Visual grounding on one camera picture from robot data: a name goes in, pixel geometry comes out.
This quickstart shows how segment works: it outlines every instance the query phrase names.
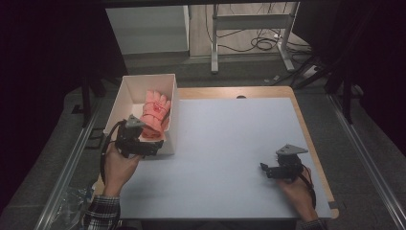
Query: cable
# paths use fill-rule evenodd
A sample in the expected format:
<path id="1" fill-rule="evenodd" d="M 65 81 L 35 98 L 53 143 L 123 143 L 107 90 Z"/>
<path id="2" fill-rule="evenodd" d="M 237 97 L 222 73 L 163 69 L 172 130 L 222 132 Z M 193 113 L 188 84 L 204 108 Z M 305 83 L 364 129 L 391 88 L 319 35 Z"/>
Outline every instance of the cable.
<path id="1" fill-rule="evenodd" d="M 284 10 L 286 10 L 286 5 L 287 5 L 287 2 L 284 2 L 284 8 L 283 8 L 283 12 L 282 12 L 282 13 L 284 13 Z"/>
<path id="2" fill-rule="evenodd" d="M 314 192 L 314 185 L 313 185 L 313 181 L 311 180 L 311 174 L 305 165 L 302 164 L 302 166 L 307 170 L 310 181 L 307 180 L 307 178 L 302 174 L 299 174 L 299 178 L 301 178 L 301 180 L 307 186 L 308 192 L 310 193 L 310 196 L 311 196 L 311 202 L 312 202 L 313 208 L 316 208 L 316 193 Z"/>
<path id="3" fill-rule="evenodd" d="M 311 57 L 309 57 L 302 65 L 301 67 L 295 72 L 295 73 L 302 73 L 302 71 L 306 68 L 306 66 L 308 65 L 308 63 L 310 63 L 310 61 L 312 61 L 315 58 L 315 55 L 313 54 Z M 295 83 L 296 80 L 296 74 L 292 76 L 292 82 L 290 82 L 289 86 L 293 87 L 293 84 Z"/>
<path id="4" fill-rule="evenodd" d="M 118 126 L 120 126 L 121 124 L 124 124 L 125 122 L 126 122 L 126 120 L 120 121 L 120 122 L 116 123 L 116 125 L 114 125 L 114 126 L 111 128 L 110 133 L 108 133 L 107 137 L 105 138 L 104 146 L 103 146 L 102 149 L 101 149 L 101 163 L 100 163 L 100 168 L 101 168 L 101 180 L 102 180 L 103 183 L 104 183 L 104 180 L 105 180 L 105 174 L 104 174 L 105 155 L 106 155 L 106 152 L 107 152 L 108 145 L 109 145 L 110 143 L 114 142 L 114 141 L 110 142 L 111 136 L 113 135 L 113 133 L 114 133 L 114 131 L 116 130 L 116 128 L 117 128 Z"/>
<path id="5" fill-rule="evenodd" d="M 305 61 L 304 61 L 304 62 L 300 62 L 300 61 L 298 61 L 297 59 L 294 58 L 295 56 L 298 56 L 298 55 L 308 55 L 308 54 L 293 54 L 293 55 L 292 55 L 292 60 L 293 60 L 293 61 L 295 61 L 296 63 L 301 64 L 301 65 L 304 64 Z M 318 63 L 308 63 L 308 65 L 316 65 L 316 66 L 317 66 L 317 65 L 319 65 L 319 64 L 318 64 Z"/>
<path id="6" fill-rule="evenodd" d="M 289 43 L 291 45 L 297 45 L 297 46 L 310 46 L 310 45 L 304 45 L 304 44 L 297 44 L 297 43 L 293 43 L 293 42 L 289 42 L 289 41 L 287 43 Z"/>
<path id="7" fill-rule="evenodd" d="M 273 7 L 275 6 L 275 4 L 273 4 L 272 5 L 272 3 L 269 5 L 269 8 L 268 8 L 268 11 L 267 11 L 267 13 L 269 13 L 269 12 L 271 12 L 272 11 L 272 9 L 273 9 Z M 206 32 L 207 32 L 207 36 L 209 37 L 209 40 L 213 43 L 213 40 L 212 40 L 212 38 L 210 37 L 210 33 L 209 33 L 209 26 L 208 26 L 208 19 L 207 19 L 207 6 L 205 6 L 205 19 L 206 19 Z M 239 30 L 239 31 L 235 31 L 235 32 L 232 32 L 232 33 L 229 33 L 229 34 L 224 34 L 224 35 L 217 35 L 216 34 L 216 37 L 218 37 L 218 38 L 221 38 L 221 37 L 225 37 L 225 36 L 228 36 L 228 35 L 234 35 L 234 34 L 237 34 L 237 33 L 240 33 L 240 32 L 243 32 L 243 31 L 245 31 L 245 30 Z M 262 34 L 261 32 L 262 32 L 263 30 L 260 30 L 259 31 L 259 33 L 257 33 L 257 37 L 255 37 L 255 38 L 253 38 L 252 40 L 251 40 L 251 45 L 252 45 L 252 47 L 251 48 L 248 48 L 248 49 L 246 49 L 246 50 L 237 50 L 237 49 L 234 49 L 234 48 L 232 48 L 232 47 L 229 47 L 229 46 L 225 46 L 225 45 L 218 45 L 217 44 L 217 46 L 218 47 L 223 47 L 223 48 L 226 48 L 226 49 L 230 49 L 230 50 L 232 50 L 232 51 L 235 51 L 235 52 L 240 52 L 240 53 L 244 53 L 244 52 L 248 52 L 248 51 L 251 51 L 251 50 L 253 50 L 253 49 L 255 49 L 255 48 L 258 48 L 259 50 L 261 50 L 261 51 L 270 51 L 270 50 L 272 50 L 272 48 L 274 48 L 275 46 L 276 46 L 276 44 L 278 43 L 278 40 L 275 40 L 275 39 L 272 39 L 272 38 L 267 38 L 267 37 L 262 37 L 262 35 L 265 35 L 265 34 Z M 270 47 L 267 47 L 267 48 L 265 48 L 265 47 L 263 47 L 263 44 L 266 44 L 266 45 L 270 45 Z"/>

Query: red glove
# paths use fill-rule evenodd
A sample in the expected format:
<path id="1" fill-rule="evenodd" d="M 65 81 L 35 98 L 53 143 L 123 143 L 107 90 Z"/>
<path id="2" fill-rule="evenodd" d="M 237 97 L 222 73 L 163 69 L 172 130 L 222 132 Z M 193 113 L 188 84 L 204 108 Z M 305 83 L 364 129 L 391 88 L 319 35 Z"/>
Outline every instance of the red glove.
<path id="1" fill-rule="evenodd" d="M 170 110 L 170 101 L 168 101 L 167 96 L 161 95 L 157 91 L 148 90 L 143 110 L 143 116 L 140 118 L 146 124 L 142 133 L 143 137 L 161 137 L 164 132 L 162 120 Z"/>

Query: metal stand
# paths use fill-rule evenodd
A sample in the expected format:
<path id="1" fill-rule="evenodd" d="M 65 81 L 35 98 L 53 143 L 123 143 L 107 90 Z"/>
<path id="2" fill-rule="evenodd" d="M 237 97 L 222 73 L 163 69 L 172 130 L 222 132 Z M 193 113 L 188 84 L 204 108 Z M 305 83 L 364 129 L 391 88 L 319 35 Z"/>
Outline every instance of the metal stand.
<path id="1" fill-rule="evenodd" d="M 213 42 L 212 42 L 212 73 L 218 73 L 217 31 L 222 30 L 257 30 L 257 29 L 285 29 L 282 42 L 278 43 L 284 65 L 287 71 L 295 70 L 286 44 L 292 30 L 299 3 L 295 2 L 290 14 L 266 15 L 217 15 L 217 6 L 213 5 Z"/>

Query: metal frame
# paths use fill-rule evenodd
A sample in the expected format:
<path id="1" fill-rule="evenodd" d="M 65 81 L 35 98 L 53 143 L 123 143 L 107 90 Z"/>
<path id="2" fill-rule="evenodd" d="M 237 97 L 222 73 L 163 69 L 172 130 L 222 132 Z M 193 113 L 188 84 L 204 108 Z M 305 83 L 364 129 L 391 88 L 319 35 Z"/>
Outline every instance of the metal frame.
<path id="1" fill-rule="evenodd" d="M 282 42 L 278 43 L 284 65 L 288 72 L 295 67 L 286 51 L 287 40 L 295 20 L 299 2 L 295 2 L 290 14 L 266 15 L 217 15 L 217 6 L 213 5 L 213 42 L 212 42 L 212 73 L 218 73 L 217 31 L 222 30 L 256 30 L 256 29 L 285 29 Z"/>
<path id="2" fill-rule="evenodd" d="M 59 178 L 56 182 L 55 187 L 53 188 L 47 203 L 45 204 L 44 209 L 42 210 L 41 216 L 36 223 L 35 230 L 44 230 L 50 229 L 52 225 L 52 219 L 54 218 L 63 193 L 66 191 L 71 178 L 75 172 L 78 161 L 80 160 L 83 149 L 86 145 L 87 139 L 92 131 L 92 127 L 96 122 L 96 119 L 99 115 L 99 110 L 102 106 L 102 99 L 96 98 L 94 101 L 94 112 L 90 118 L 89 124 L 87 127 L 84 127 L 80 133 L 80 136 L 75 143 L 74 148 L 72 149 L 71 154 L 69 155 L 68 160 L 66 161 L 65 166 L 62 169 L 62 172 L 59 175 Z"/>
<path id="3" fill-rule="evenodd" d="M 344 131 L 347 133 L 353 146 L 355 147 L 360 161 L 362 162 L 365 170 L 370 176 L 372 184 L 381 196 L 386 208 L 388 209 L 389 214 L 396 224 L 397 229 L 406 229 L 406 214 L 402 208 L 402 205 L 396 198 L 396 195 L 392 188 L 388 185 L 385 178 L 377 168 L 370 153 L 368 152 L 368 149 L 365 147 L 364 143 L 356 132 L 355 127 L 348 122 L 347 118 L 341 112 L 342 107 L 338 102 L 337 96 L 327 94 L 327 99 L 331 102 L 338 120 L 343 126 Z"/>

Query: sleeve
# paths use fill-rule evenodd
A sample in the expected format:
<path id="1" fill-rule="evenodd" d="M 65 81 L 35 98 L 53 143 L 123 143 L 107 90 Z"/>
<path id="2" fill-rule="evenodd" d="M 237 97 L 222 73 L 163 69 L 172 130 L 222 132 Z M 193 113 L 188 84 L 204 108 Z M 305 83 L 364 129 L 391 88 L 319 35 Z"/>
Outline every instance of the sleeve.
<path id="1" fill-rule="evenodd" d="M 88 230 L 110 229 L 120 218 L 120 198 L 95 195 L 84 214 L 83 226 Z"/>
<path id="2" fill-rule="evenodd" d="M 311 222 L 303 222 L 301 227 L 303 230 L 327 230 L 325 224 L 319 219 Z"/>

